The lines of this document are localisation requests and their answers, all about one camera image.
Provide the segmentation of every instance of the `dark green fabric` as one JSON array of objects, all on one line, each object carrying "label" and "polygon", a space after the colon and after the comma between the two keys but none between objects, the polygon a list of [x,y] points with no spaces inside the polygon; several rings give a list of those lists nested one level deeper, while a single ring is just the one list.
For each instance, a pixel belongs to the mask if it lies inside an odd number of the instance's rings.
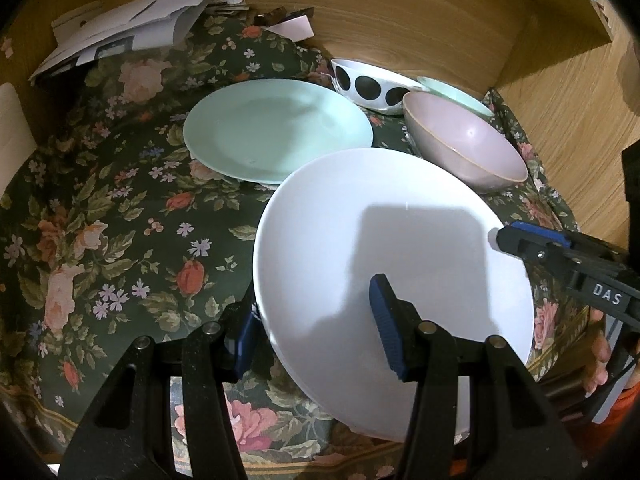
[{"label": "dark green fabric", "polygon": [[[233,82],[295,77],[328,86],[326,73],[319,52],[207,15],[182,45],[109,57],[88,73],[66,136],[40,148],[0,201],[0,395],[42,454],[64,451],[136,336],[184,337],[250,282],[252,240],[273,189],[192,160],[182,140],[188,111]],[[510,110],[495,91],[486,102],[531,174],[486,202],[505,222],[575,229]],[[410,152],[401,118],[366,114],[376,147]],[[584,329],[586,311],[544,272],[528,270],[536,309],[529,368],[538,378]],[[332,420],[264,350],[226,390],[250,475],[365,480],[391,472],[397,444]],[[187,470],[178,382],[174,447]]]}]

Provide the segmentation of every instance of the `white plate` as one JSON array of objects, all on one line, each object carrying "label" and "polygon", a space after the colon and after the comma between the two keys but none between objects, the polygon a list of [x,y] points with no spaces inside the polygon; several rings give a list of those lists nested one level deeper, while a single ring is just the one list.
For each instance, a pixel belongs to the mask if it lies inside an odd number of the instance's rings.
[{"label": "white plate", "polygon": [[[369,280],[384,272],[423,319],[478,341],[501,334],[524,362],[533,302],[522,261],[492,248],[501,225],[465,184],[405,153],[345,150],[303,166],[273,194],[254,247],[255,293],[283,366],[352,430],[404,440],[415,383],[386,362]],[[459,433],[468,418],[466,382]]]}]

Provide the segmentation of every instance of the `finger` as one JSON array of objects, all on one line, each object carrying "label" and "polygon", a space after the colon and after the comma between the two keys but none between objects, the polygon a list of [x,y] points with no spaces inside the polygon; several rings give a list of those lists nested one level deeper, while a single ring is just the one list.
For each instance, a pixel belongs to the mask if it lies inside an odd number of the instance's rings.
[{"label": "finger", "polygon": [[593,339],[593,343],[591,343],[591,352],[601,363],[606,363],[611,359],[611,346],[609,345],[607,338],[604,337],[602,330],[598,330],[596,337]]},{"label": "finger", "polygon": [[594,367],[588,367],[587,373],[582,380],[582,386],[588,394],[592,394],[598,386],[602,386],[607,382],[608,377],[606,365],[598,363]]},{"label": "finger", "polygon": [[597,310],[596,308],[592,308],[589,310],[589,321],[590,322],[598,322],[604,316],[603,311]]}]

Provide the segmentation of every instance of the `bowl rim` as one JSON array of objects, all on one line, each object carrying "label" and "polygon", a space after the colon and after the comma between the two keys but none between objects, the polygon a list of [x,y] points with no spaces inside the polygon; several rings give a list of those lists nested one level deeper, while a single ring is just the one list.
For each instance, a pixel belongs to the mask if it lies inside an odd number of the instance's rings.
[{"label": "bowl rim", "polygon": [[[482,101],[481,101],[480,99],[476,99],[476,98],[475,98],[475,97],[473,97],[471,94],[466,93],[464,90],[461,90],[461,89],[460,89],[460,88],[458,88],[457,86],[453,86],[453,85],[451,85],[451,84],[449,84],[449,83],[447,83],[447,82],[441,81],[441,80],[439,80],[439,79],[435,79],[435,78],[433,78],[433,77],[427,77],[427,76],[423,76],[423,75],[418,76],[418,77],[417,77],[417,79],[418,79],[418,82],[419,82],[422,86],[424,86],[425,90],[426,90],[426,91],[427,91],[427,93],[429,93],[429,94],[430,94],[430,93],[432,93],[432,90],[433,90],[433,92],[436,92],[436,93],[435,93],[435,95],[436,95],[437,97],[443,97],[443,96],[439,95],[440,91],[439,91],[438,89],[435,89],[435,88],[434,88],[434,89],[431,89],[431,88],[430,88],[430,86],[429,86],[429,85],[431,84],[431,82],[438,83],[438,84],[441,84],[441,85],[446,86],[447,88],[449,88],[449,89],[453,90],[453,93],[454,93],[454,94],[462,94],[462,95],[464,95],[464,96],[466,96],[466,97],[468,97],[468,98],[472,99],[476,104],[478,104],[478,105],[479,105],[479,107],[477,108],[477,110],[478,110],[478,113],[482,114],[482,117],[486,117],[487,119],[491,119],[491,118],[495,115],[495,112],[492,112],[492,111],[491,111],[491,108],[489,108],[488,106],[486,106],[485,104],[483,104],[483,103],[482,103]],[[469,110],[469,107],[467,107],[466,105],[463,105],[463,104],[462,104],[462,103],[460,103],[459,101],[456,101],[456,103],[457,103],[457,104],[459,104],[459,105],[460,105],[460,106],[462,106],[462,107],[465,107],[467,110]]]},{"label": "bowl rim", "polygon": [[334,66],[334,71],[335,71],[335,67],[339,66],[342,69],[347,69],[347,70],[358,70],[356,67],[353,66],[348,66],[348,65],[344,65],[343,63],[341,63],[342,61],[346,61],[348,63],[356,63],[358,65],[361,65],[363,67],[372,67],[375,68],[377,70],[382,70],[386,73],[388,73],[390,76],[393,76],[393,78],[389,78],[389,77],[377,77],[375,76],[376,79],[379,80],[386,80],[389,81],[391,83],[398,83],[400,85],[402,85],[405,88],[413,88],[416,91],[424,91],[425,87],[424,85],[422,85],[420,82],[416,81],[415,79],[411,79],[409,76],[405,76],[403,74],[399,74],[398,72],[394,72],[393,70],[389,70],[388,68],[384,68],[378,65],[373,65],[371,63],[367,63],[365,61],[359,61],[357,59],[346,59],[344,57],[335,57],[331,60],[331,64]]},{"label": "bowl rim", "polygon": [[497,135],[499,135],[505,142],[507,142],[509,144],[509,146],[511,147],[511,149],[513,149],[513,151],[516,153],[516,155],[518,155],[518,159],[522,162],[522,166],[524,167],[525,171],[526,171],[526,176],[522,179],[522,180],[515,180],[513,178],[510,178],[508,176],[503,176],[501,174],[496,173],[495,171],[491,171],[488,170],[487,168],[485,168],[484,166],[482,166],[481,164],[479,164],[478,162],[471,160],[470,158],[468,158],[468,156],[464,155],[463,153],[460,153],[459,150],[457,150],[456,148],[454,148],[453,146],[449,146],[444,140],[442,140],[439,136],[437,136],[434,132],[432,132],[429,128],[427,128],[424,124],[422,124],[422,121],[419,121],[414,114],[411,113],[411,110],[409,110],[409,108],[406,105],[406,102],[404,101],[406,99],[406,97],[409,94],[412,94],[414,92],[408,92],[406,94],[404,94],[404,96],[402,97],[402,108],[404,109],[404,113],[405,114],[409,114],[411,116],[411,118],[418,124],[420,124],[420,127],[423,128],[428,134],[430,134],[431,137],[433,137],[435,140],[437,140],[440,144],[442,144],[443,146],[445,146],[446,148],[449,148],[450,150],[452,150],[453,152],[457,153],[459,156],[461,156],[462,158],[464,158],[467,162],[469,162],[470,164],[473,164],[476,168],[480,168],[483,171],[486,171],[489,174],[498,176],[499,178],[503,179],[503,180],[507,180],[509,182],[513,182],[514,184],[521,184],[523,182],[525,182],[529,177],[529,168],[527,167],[527,163],[524,161],[524,159],[520,156],[520,154],[518,153],[518,150],[516,150],[513,145],[505,138],[503,137],[500,132],[498,130],[496,130],[493,126],[491,126],[491,124],[487,123],[486,121],[483,121],[480,117],[478,117],[475,113],[467,110],[466,108],[460,106],[457,103],[453,103],[452,101],[449,101],[448,99],[445,99],[444,97],[440,97],[437,96],[435,94],[431,94],[428,92],[415,92],[415,93],[419,93],[419,94],[427,94],[429,96],[435,97],[436,99],[440,99],[443,101],[446,101],[448,103],[453,104],[454,106],[458,106],[459,108],[462,108],[466,113],[473,115],[473,117],[475,117],[478,120],[481,120],[484,124],[486,124],[488,127],[490,127]]}]

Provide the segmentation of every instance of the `light green bowl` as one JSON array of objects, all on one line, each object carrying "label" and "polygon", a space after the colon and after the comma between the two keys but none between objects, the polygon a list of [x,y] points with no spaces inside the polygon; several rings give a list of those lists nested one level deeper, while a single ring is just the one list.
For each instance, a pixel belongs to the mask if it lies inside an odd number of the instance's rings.
[{"label": "light green bowl", "polygon": [[429,77],[419,77],[418,82],[424,86],[428,93],[444,97],[453,103],[459,104],[485,121],[488,121],[494,116],[494,113],[478,101],[478,99],[471,97],[469,94],[457,89],[455,86],[448,85],[442,81],[431,79]]}]

